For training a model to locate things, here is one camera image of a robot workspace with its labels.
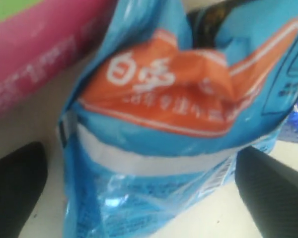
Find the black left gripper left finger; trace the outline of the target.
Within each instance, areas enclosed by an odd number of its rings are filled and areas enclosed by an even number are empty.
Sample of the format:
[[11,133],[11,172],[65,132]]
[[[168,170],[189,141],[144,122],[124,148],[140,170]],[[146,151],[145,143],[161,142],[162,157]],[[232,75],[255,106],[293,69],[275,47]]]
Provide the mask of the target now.
[[45,187],[48,162],[41,142],[0,159],[0,238],[16,238]]

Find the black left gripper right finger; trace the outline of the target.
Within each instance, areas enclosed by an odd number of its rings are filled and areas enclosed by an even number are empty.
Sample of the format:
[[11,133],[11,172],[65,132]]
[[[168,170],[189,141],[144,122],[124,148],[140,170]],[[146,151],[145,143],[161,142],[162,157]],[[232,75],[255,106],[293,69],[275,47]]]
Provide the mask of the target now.
[[264,238],[298,238],[298,171],[247,147],[237,155],[235,183]]

